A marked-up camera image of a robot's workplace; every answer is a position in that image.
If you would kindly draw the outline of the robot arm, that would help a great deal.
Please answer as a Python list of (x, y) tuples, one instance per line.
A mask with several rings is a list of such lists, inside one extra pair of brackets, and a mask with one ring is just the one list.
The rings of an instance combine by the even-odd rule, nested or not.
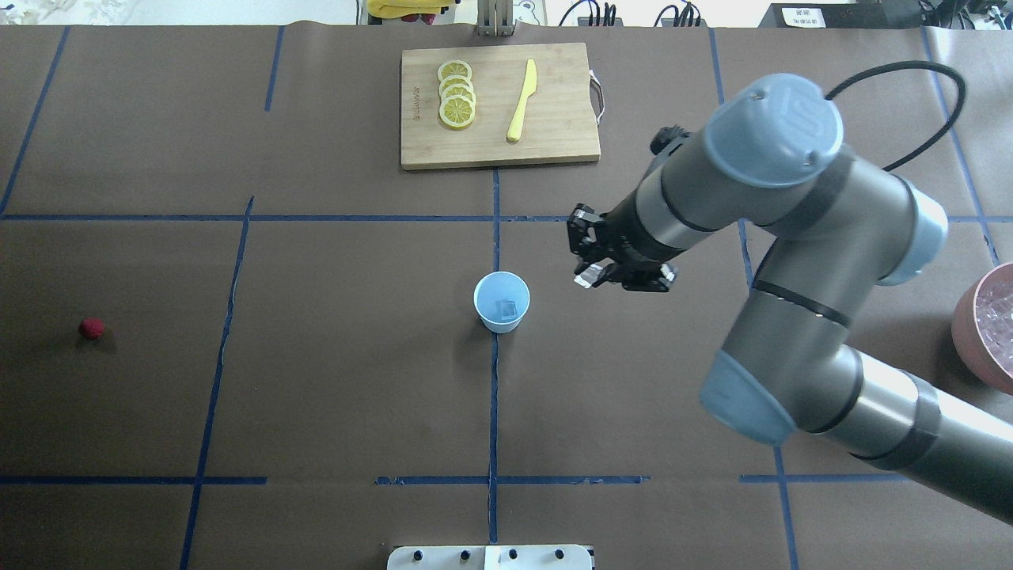
[(1011, 522), (1011, 425), (851, 348), (875, 286), (915, 278), (947, 213), (858, 156), (817, 84), (770, 74), (699, 132), (661, 131), (654, 161), (611, 211), (567, 220), (575, 282), (667, 292), (674, 257), (742, 219), (775, 241), (700, 392), (712, 417), (778, 447), (802, 431), (869, 466)]

